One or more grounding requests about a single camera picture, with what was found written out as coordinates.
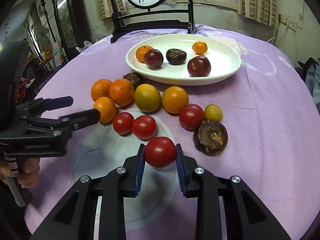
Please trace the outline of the person's left hand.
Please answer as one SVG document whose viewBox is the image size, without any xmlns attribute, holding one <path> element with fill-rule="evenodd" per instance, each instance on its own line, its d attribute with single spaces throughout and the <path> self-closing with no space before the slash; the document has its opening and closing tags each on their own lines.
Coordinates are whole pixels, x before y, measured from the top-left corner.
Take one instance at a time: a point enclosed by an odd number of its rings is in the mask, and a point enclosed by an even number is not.
<svg viewBox="0 0 320 240">
<path fill-rule="evenodd" d="M 21 187 L 25 189 L 34 188 L 40 178 L 40 158 L 29 158 L 23 164 L 23 171 L 17 176 L 17 181 Z M 10 175 L 10 167 L 8 163 L 1 158 L 1 181 L 7 184 L 5 176 Z"/>
</svg>

